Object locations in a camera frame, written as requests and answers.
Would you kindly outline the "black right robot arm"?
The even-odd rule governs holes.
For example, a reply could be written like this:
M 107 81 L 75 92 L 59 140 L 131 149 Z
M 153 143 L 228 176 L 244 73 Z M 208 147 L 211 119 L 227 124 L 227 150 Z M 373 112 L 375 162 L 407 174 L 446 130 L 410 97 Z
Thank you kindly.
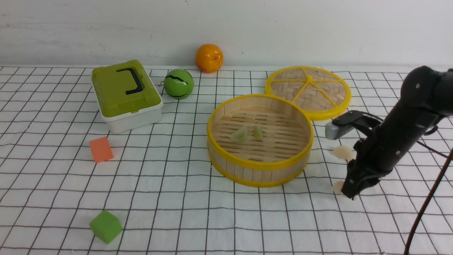
M 390 113 L 354 145 L 356 158 L 348 163 L 343 195 L 353 199 L 378 184 L 429 129 L 452 116 L 452 87 L 452 69 L 411 71 Z

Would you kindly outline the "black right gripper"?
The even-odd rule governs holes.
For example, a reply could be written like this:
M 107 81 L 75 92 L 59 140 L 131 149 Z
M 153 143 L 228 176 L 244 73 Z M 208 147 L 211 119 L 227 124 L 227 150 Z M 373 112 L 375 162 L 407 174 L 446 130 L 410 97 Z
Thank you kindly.
M 356 150 L 356 158 L 348 162 L 347 175 L 342 185 L 342 194 L 350 199 L 378 184 L 380 178 L 393 169 L 393 158 L 377 137 L 360 139 L 353 148 Z

